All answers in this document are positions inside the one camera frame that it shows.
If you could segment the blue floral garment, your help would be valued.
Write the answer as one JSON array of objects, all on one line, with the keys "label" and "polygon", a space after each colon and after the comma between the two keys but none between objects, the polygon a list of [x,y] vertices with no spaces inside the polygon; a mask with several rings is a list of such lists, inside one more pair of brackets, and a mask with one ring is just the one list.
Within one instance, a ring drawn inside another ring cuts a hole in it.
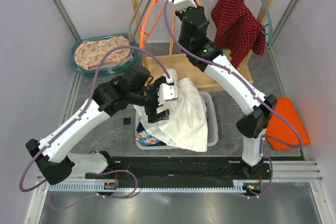
[{"label": "blue floral garment", "polygon": [[145,145],[166,145],[164,142],[158,140],[154,136],[150,135],[140,122],[140,116],[135,114],[135,140]]}]

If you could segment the white garment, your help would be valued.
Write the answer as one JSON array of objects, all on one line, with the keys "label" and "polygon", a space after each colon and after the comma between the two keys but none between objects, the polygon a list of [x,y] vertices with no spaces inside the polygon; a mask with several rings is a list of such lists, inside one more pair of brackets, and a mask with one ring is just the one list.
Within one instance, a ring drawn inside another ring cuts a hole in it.
[{"label": "white garment", "polygon": [[157,123],[148,123],[144,108],[135,105],[144,129],[166,145],[194,152],[206,152],[208,126],[205,102],[190,78],[177,79],[174,69],[168,69],[178,87],[179,98],[163,103],[158,112],[169,109],[170,117]]}]

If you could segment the red dotted garment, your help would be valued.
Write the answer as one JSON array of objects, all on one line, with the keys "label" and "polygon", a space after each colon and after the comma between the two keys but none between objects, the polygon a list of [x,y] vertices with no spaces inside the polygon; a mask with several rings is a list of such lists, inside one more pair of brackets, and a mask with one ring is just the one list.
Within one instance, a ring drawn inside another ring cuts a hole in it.
[{"label": "red dotted garment", "polygon": [[216,27],[214,43],[230,50],[233,67],[238,68],[250,51],[260,56],[264,54],[266,36],[261,32],[262,24],[244,0],[218,0],[211,18]]}]

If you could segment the peach hanger of floral garment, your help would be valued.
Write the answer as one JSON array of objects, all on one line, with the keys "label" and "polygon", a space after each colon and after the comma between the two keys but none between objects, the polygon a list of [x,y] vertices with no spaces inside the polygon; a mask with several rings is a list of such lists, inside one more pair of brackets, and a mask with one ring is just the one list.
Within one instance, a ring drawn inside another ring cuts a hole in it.
[{"label": "peach hanger of floral garment", "polygon": [[[171,32],[173,35],[175,35],[175,25],[176,25],[176,15],[175,10],[173,11],[173,21],[172,21],[172,29]],[[174,46],[174,40],[170,39],[170,47],[169,47],[169,58],[172,57],[173,54],[173,46]]]}]

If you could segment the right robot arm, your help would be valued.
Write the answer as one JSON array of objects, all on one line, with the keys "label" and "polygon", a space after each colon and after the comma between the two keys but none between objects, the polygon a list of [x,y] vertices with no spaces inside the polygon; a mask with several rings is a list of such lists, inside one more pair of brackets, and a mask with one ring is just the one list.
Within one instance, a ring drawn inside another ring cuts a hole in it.
[{"label": "right robot arm", "polygon": [[176,44],[186,54],[189,62],[215,80],[239,105],[244,116],[236,122],[243,135],[244,163],[241,174],[248,179],[259,173],[261,137],[277,104],[274,95],[266,96],[254,88],[231,64],[223,51],[206,36],[208,20],[200,6],[177,10],[181,31]]}]

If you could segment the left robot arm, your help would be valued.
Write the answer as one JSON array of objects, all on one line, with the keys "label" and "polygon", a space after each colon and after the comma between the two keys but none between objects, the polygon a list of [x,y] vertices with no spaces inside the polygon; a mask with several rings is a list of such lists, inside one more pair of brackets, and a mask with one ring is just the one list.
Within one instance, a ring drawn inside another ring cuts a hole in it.
[{"label": "left robot arm", "polygon": [[74,154],[71,149],[96,126],[128,105],[143,107],[149,123],[169,118],[168,109],[162,112],[157,112],[157,109],[170,97],[178,96],[173,76],[163,75],[147,86],[150,77],[147,68],[131,66],[123,75],[95,87],[82,107],[60,128],[40,141],[31,139],[26,143],[27,150],[49,184],[58,184],[72,174],[93,173],[111,178],[115,165],[109,162],[106,152]]}]

